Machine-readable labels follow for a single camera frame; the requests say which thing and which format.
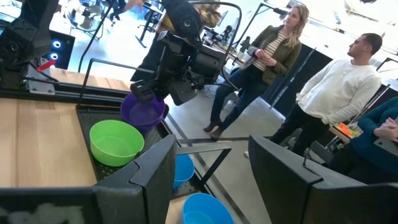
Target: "woman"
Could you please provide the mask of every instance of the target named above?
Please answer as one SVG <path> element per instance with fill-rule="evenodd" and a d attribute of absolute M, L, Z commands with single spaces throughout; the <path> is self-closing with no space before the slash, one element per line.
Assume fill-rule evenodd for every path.
<path fill-rule="evenodd" d="M 136 2 L 139 2 L 139 1 L 142 1 L 142 0 L 130 0 L 127 3 L 126 8 L 129 8 L 129 7 L 133 6 L 134 4 L 137 4 Z M 199 13 L 202 24 L 204 26 L 208 26 L 211 28 L 215 27 L 221 18 L 221 15 L 217 12 L 217 9 L 219 7 L 220 7 L 220 5 L 217 5 L 217 4 L 194 5 L 194 8 Z M 144 68 L 144 69 L 148 69 L 148 70 L 152 70 L 152 71 L 157 70 L 157 67 L 159 66 L 160 60 L 162 58 L 162 53 L 163 53 L 163 48 L 164 48 L 164 46 L 160 42 L 157 41 L 157 38 L 159 37 L 159 34 L 165 30 L 169 30 L 173 34 L 175 33 L 175 29 L 167 15 L 167 12 L 160 19 L 160 22 L 158 23 L 157 28 L 156 28 L 156 35 L 154 37 L 154 40 L 152 41 L 152 45 L 150 46 L 148 54 L 143 59 L 142 63 L 138 66 L 139 68 Z M 131 81 L 137 82 L 139 80 L 144 80 L 145 82 L 147 82 L 154 78 L 155 78 L 155 76 L 151 75 L 150 73 L 142 72 L 142 71 L 135 71 L 134 75 L 131 78 Z"/>
<path fill-rule="evenodd" d="M 363 133 L 340 149 L 329 169 L 364 184 L 398 182 L 398 157 L 374 144 L 377 138 L 398 142 L 398 97 L 366 113 L 358 126 Z"/>
<path fill-rule="evenodd" d="M 203 129 L 210 132 L 218 126 L 218 129 L 211 134 L 212 139 L 217 140 L 243 110 L 265 92 L 277 76 L 288 74 L 300 53 L 299 37 L 307 23 L 308 15 L 306 6 L 295 6 L 288 13 L 284 25 L 267 27 L 254 40 L 248 49 L 252 58 L 229 78 L 232 84 L 242 89 L 243 93 L 223 122 L 220 120 L 220 113 L 224 99 L 234 90 L 227 86 L 220 86 L 216 91 L 210 124 Z"/>

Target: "blue bowl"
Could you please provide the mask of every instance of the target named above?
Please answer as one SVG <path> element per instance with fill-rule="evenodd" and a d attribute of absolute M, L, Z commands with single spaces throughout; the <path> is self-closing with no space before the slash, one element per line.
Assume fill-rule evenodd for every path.
<path fill-rule="evenodd" d="M 177 189 L 185 181 L 188 181 L 195 172 L 195 166 L 189 155 L 177 156 L 175 161 L 175 176 L 173 189 Z"/>
<path fill-rule="evenodd" d="M 199 193 L 191 195 L 185 201 L 182 223 L 233 224 L 234 220 L 228 209 L 217 198 Z"/>

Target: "blue jeans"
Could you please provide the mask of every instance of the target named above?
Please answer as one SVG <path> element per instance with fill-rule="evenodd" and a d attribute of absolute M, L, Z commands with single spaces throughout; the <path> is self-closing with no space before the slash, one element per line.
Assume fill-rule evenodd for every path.
<path fill-rule="evenodd" d="M 222 130 L 228 128 L 251 102 L 267 90 L 268 85 L 262 81 L 262 73 L 263 71 L 251 65 L 245 70 L 239 69 L 230 76 L 229 80 L 231 83 L 239 89 L 241 88 L 243 94 L 239 97 L 239 101 L 220 126 Z M 231 87 L 227 86 L 220 86 L 217 88 L 213 107 L 211 109 L 210 122 L 213 123 L 220 120 L 220 113 L 223 109 L 224 100 L 233 91 Z"/>

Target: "olive green jacket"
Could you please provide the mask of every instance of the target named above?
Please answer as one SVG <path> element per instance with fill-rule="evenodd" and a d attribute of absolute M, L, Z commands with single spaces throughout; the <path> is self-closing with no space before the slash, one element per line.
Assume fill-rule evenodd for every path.
<path fill-rule="evenodd" d="M 267 46 L 269 43 L 277 38 L 278 32 L 281 30 L 281 28 L 283 28 L 283 26 L 269 26 L 264 31 L 262 31 L 260 35 L 257 36 L 257 38 L 248 49 L 248 53 L 252 57 L 245 62 L 242 67 L 243 69 L 248 68 L 248 66 L 250 66 L 253 61 L 255 61 L 256 56 L 254 55 L 254 53 L 257 49 L 265 48 L 265 46 Z M 277 76 L 284 76 L 288 74 L 297 57 L 299 56 L 301 43 L 298 43 L 294 48 L 285 46 L 285 43 L 286 40 L 282 41 L 282 43 L 280 43 L 272 56 L 272 58 L 277 61 L 276 66 L 266 67 L 264 73 L 262 74 L 262 81 L 268 85 L 271 85 L 277 78 Z"/>

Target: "striped shirt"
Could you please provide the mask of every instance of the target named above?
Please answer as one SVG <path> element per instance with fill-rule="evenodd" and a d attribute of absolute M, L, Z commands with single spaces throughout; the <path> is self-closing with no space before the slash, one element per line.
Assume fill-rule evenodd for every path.
<path fill-rule="evenodd" d="M 280 43 L 282 43 L 282 41 L 284 41 L 286 37 L 287 36 L 285 34 L 278 32 L 278 37 L 274 41 L 269 43 L 263 50 L 266 52 L 267 55 L 273 56 Z M 266 65 L 264 65 L 264 62 L 259 58 L 255 59 L 253 65 L 261 71 L 264 71 L 266 69 Z"/>

